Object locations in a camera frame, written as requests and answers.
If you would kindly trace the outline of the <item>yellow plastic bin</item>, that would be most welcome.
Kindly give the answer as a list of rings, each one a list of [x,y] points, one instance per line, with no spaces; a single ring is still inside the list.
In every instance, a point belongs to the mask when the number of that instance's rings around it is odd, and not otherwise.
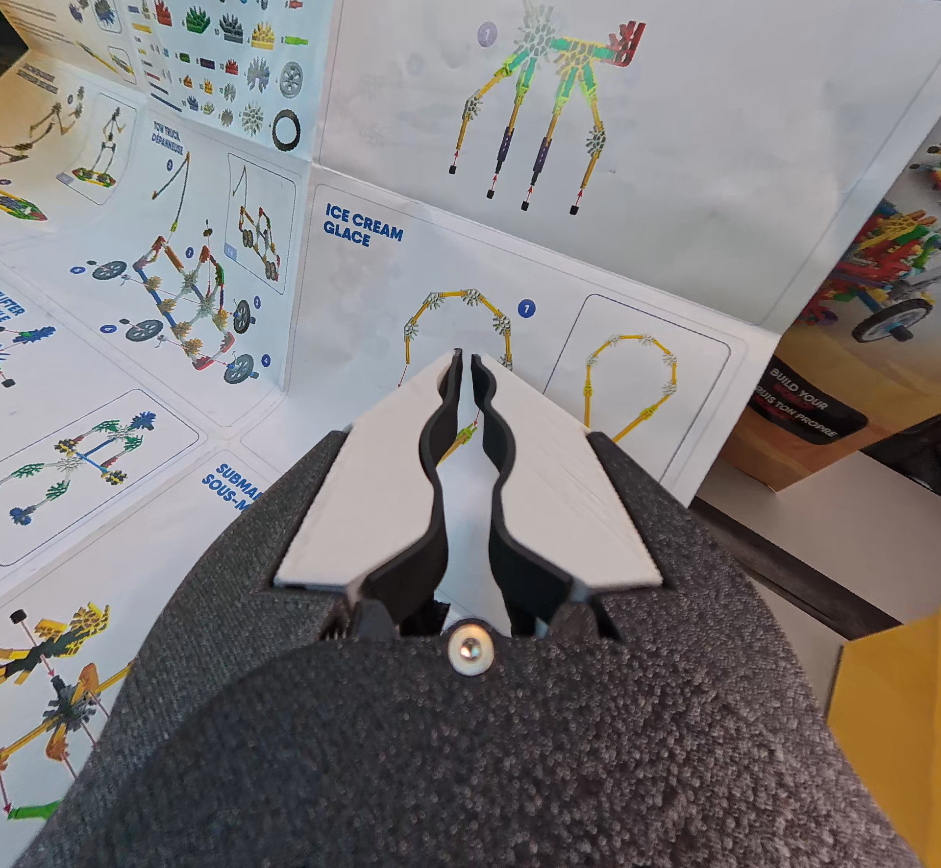
[[[939,613],[845,644],[828,724],[900,835],[939,866]]]

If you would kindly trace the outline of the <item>printed instruction sheet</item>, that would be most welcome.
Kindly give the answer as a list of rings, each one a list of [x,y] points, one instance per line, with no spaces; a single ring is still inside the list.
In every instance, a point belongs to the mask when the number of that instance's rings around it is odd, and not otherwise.
[[[2,0],[2,864],[202,550],[484,352],[700,485],[939,104],[939,0]]]

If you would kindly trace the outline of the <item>black object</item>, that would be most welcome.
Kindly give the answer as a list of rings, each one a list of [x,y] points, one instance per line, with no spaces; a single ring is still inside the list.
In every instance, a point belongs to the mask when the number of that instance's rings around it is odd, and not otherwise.
[[[940,415],[878,441],[862,452],[940,495]]]

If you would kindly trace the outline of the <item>grey desk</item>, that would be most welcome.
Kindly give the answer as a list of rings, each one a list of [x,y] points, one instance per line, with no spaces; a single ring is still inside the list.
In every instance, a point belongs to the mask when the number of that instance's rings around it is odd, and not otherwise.
[[[860,452],[780,493],[718,461],[690,508],[755,580],[821,706],[848,639],[939,608],[939,497]]]

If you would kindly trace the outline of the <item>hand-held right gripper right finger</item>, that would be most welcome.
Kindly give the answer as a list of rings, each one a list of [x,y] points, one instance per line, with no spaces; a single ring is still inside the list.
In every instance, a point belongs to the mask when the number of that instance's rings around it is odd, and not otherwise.
[[[484,449],[498,470],[489,560],[501,592],[619,592],[663,583],[572,415],[489,356],[472,356]]]

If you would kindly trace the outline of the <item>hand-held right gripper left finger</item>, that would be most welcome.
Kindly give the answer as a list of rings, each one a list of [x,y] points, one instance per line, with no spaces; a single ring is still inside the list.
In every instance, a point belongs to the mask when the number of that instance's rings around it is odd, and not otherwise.
[[[462,353],[446,353],[357,418],[276,572],[276,585],[359,592],[441,514]]]

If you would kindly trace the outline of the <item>toy set cardboard box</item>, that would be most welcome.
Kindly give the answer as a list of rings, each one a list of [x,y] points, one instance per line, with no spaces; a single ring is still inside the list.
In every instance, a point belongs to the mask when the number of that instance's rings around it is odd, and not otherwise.
[[[939,415],[940,124],[777,345],[721,457],[773,490]]]

